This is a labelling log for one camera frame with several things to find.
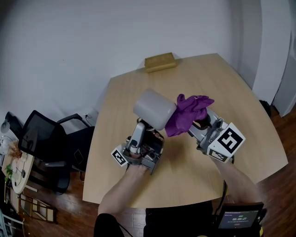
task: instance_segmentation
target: purple cloth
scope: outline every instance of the purple cloth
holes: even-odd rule
[[[202,120],[207,117],[207,107],[214,100],[205,95],[193,95],[185,99],[183,94],[177,98],[177,109],[166,124],[168,137],[188,132],[194,120]]]

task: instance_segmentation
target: chair armrest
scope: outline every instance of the chair armrest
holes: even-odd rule
[[[90,125],[88,125],[85,121],[83,121],[82,120],[82,117],[79,115],[79,114],[73,114],[73,115],[70,115],[70,116],[68,116],[68,117],[65,117],[65,118],[62,118],[62,119],[60,119],[59,121],[57,121],[57,123],[58,124],[62,124],[62,123],[64,123],[64,122],[67,122],[67,121],[69,121],[69,120],[72,120],[72,119],[78,119],[78,120],[80,120],[82,123],[84,123],[84,125],[86,126],[86,127],[90,127]]]

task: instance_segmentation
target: white cylinder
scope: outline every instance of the white cylinder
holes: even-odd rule
[[[163,130],[177,106],[152,89],[145,90],[134,105],[134,114],[156,130]]]

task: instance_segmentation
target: human arm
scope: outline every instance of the human arm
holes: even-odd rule
[[[255,203],[262,201],[255,184],[231,162],[223,163],[214,158],[212,160],[217,166],[222,178],[226,181],[235,202]]]
[[[147,168],[130,165],[121,180],[105,194],[99,205],[98,215],[116,215],[123,211],[144,178]]]

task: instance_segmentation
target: digital screen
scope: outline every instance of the digital screen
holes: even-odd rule
[[[219,224],[219,229],[239,229],[251,227],[258,211],[225,212]]]

